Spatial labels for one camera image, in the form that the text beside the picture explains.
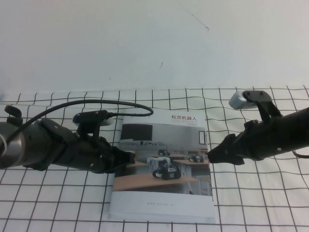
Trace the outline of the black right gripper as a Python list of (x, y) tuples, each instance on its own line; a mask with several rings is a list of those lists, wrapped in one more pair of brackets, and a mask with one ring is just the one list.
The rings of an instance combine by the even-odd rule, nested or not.
[[(235, 142), (238, 138), (238, 151)], [(227, 135), (208, 152), (210, 163), (243, 165), (244, 159), (263, 160), (290, 151), (290, 118), (274, 117), (268, 123), (257, 120), (244, 124), (238, 135)]]

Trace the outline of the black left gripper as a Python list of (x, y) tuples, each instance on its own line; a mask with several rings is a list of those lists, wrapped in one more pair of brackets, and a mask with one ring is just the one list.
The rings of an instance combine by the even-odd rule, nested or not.
[(135, 163), (134, 153), (110, 145), (98, 130), (97, 123), (92, 136), (84, 130), (73, 133), (47, 118), (29, 125), (28, 167), (44, 171), (53, 164), (102, 174)]

